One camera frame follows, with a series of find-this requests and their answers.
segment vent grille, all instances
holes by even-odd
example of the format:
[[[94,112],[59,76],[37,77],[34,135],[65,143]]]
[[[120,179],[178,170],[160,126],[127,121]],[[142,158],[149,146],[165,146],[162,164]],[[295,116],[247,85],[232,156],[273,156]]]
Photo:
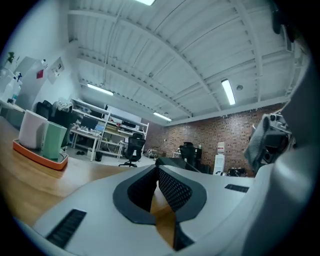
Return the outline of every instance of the vent grille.
[[[163,170],[159,170],[159,188],[174,212],[190,199],[192,190]]]
[[[233,185],[233,184],[228,184],[224,188],[228,189],[228,190],[243,192],[243,193],[247,193],[247,191],[249,189],[247,186],[238,186],[238,185]]]
[[[51,231],[46,239],[64,249],[86,214],[84,211],[72,209]]]

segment black vent slot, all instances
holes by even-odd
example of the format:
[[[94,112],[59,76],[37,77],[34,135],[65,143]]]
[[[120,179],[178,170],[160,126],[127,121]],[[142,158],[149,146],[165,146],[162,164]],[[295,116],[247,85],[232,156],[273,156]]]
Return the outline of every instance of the black vent slot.
[[[157,170],[154,168],[131,184],[127,190],[131,202],[145,211],[150,212],[152,197],[157,188],[157,180]]]
[[[228,189],[228,190],[243,192],[243,193],[247,193],[247,191],[249,189],[247,186],[238,186],[238,185],[233,185],[233,184],[228,184],[224,188]]]
[[[72,209],[46,237],[54,245],[64,248],[76,232],[86,212]]]

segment white ceiling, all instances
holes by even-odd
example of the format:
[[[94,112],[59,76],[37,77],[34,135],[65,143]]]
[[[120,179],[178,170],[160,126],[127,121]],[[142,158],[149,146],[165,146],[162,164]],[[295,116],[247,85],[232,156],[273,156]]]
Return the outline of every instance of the white ceiling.
[[[167,125],[154,111],[173,125],[285,102],[301,76],[302,52],[286,51],[266,0],[71,0],[69,8],[83,99],[158,124]]]

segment orange tray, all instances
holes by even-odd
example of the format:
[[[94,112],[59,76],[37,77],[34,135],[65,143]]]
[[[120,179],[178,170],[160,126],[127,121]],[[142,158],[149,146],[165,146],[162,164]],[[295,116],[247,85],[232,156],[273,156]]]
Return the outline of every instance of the orange tray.
[[[45,158],[41,150],[27,149],[19,143],[18,139],[13,140],[13,149],[32,161],[57,171],[61,171],[66,166],[69,157],[65,153],[60,153],[58,159]]]

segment white shelving unit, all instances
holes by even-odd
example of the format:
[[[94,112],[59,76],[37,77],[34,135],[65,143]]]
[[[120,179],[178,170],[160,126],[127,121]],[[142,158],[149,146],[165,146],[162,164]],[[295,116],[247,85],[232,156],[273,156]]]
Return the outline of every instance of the white shelving unit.
[[[100,122],[104,122],[104,127],[103,127],[103,130],[106,129],[106,126],[107,126],[107,120],[109,119],[110,117],[110,112],[106,111],[105,109],[103,108],[100,108],[100,107],[97,107],[97,106],[94,106],[94,105],[91,105],[89,103],[86,103],[80,99],[71,99],[73,101],[73,105],[79,105],[79,106],[82,106],[82,107],[85,107],[85,108],[88,108],[90,110],[93,110],[93,111],[96,111],[98,113],[101,113],[101,114],[104,114],[105,115],[105,119],[103,118],[99,118],[99,117],[96,117],[94,115],[91,115],[91,114],[88,114],[88,113],[85,113],[79,109],[72,109],[72,112],[75,112],[75,113],[78,113],[78,114],[81,114],[83,115],[84,117],[88,117],[88,118],[92,118],[92,119],[95,119],[95,120],[98,120]],[[102,136],[101,138],[97,141],[97,149],[98,151],[100,151],[100,146],[101,146],[101,141],[102,141],[102,138],[103,138],[103,132],[102,132]],[[79,147],[82,147],[82,148],[87,148],[86,146],[83,146],[83,145],[78,145]]]
[[[116,122],[113,122],[113,121],[110,120],[112,118],[119,119],[119,120],[122,120],[122,121],[125,121],[125,122],[128,122],[128,123],[134,124],[136,126],[142,127],[143,131],[140,131],[138,129],[134,129],[134,128],[131,128],[131,127],[127,127],[127,126],[122,125],[122,124],[120,124],[118,126],[119,129],[122,128],[122,129],[126,129],[127,131],[132,131],[132,132],[127,132],[127,131],[123,131],[123,130],[119,130],[119,131],[110,130],[110,129],[108,129],[108,126],[110,127],[111,125],[114,125],[114,126],[117,125]],[[133,135],[133,133],[138,133],[138,134],[142,134],[143,138],[146,139],[147,133],[148,133],[148,128],[149,128],[149,123],[141,123],[141,122],[132,121],[132,120],[129,120],[129,119],[124,118],[122,116],[119,116],[119,115],[116,115],[116,114],[112,114],[112,112],[110,113],[106,124],[107,125],[106,125],[106,128],[104,129],[104,132],[102,133],[102,137],[104,136],[104,133],[106,133],[106,134],[110,134],[110,135],[114,135],[114,136],[119,136],[121,138],[129,138],[129,137],[131,137]],[[121,149],[122,149],[121,145],[119,145],[118,143],[104,141],[104,140],[102,141],[102,143],[106,143],[106,144],[114,145],[114,146],[119,146],[119,149],[118,149],[118,153],[108,152],[108,151],[104,151],[104,150],[100,150],[100,152],[105,153],[105,154],[109,154],[109,155],[113,155],[113,156],[117,156],[118,159],[121,157]]]
[[[122,117],[122,116],[119,116],[119,115],[116,115],[116,114],[112,114],[111,112],[109,112],[109,111],[107,111],[105,109],[102,109],[100,107],[97,107],[97,106],[91,105],[89,103],[83,102],[82,100],[79,100],[79,99],[72,99],[72,100],[73,100],[75,105],[81,105],[81,106],[83,106],[85,108],[88,108],[90,110],[94,110],[96,112],[105,114],[105,117],[103,119],[103,118],[98,118],[96,116],[84,113],[84,112],[82,112],[82,111],[80,111],[78,109],[74,109],[73,110],[76,113],[82,114],[82,115],[84,115],[86,117],[93,118],[93,119],[96,119],[96,120],[99,120],[99,121],[105,123],[104,130],[103,130],[103,132],[101,134],[101,139],[98,141],[97,148],[98,148],[99,152],[101,152],[103,154],[107,154],[107,155],[117,156],[118,159],[121,156],[121,148],[122,148],[122,146],[120,145],[120,143],[114,143],[114,142],[111,142],[111,141],[104,140],[104,134],[105,133],[106,134],[110,134],[110,135],[114,135],[114,136],[119,136],[119,137],[125,138],[125,139],[129,138],[130,136],[132,136],[133,133],[138,133],[138,134],[142,134],[143,138],[146,139],[147,133],[148,133],[148,128],[149,128],[149,123],[142,123],[142,122],[132,121],[132,120],[127,119],[125,117]],[[140,131],[138,129],[134,129],[134,128],[131,128],[131,127],[127,127],[127,126],[122,125],[122,124],[120,124],[118,126],[118,128],[120,129],[119,131],[108,129],[108,126],[111,127],[112,125],[113,126],[117,125],[116,122],[112,122],[110,120],[112,118],[119,119],[121,121],[125,121],[125,122],[128,122],[128,123],[134,124],[136,126],[142,127],[143,131]],[[104,145],[108,144],[108,145],[118,146],[119,147],[118,148],[118,152],[111,152],[111,151],[101,150],[101,144],[104,144]]]

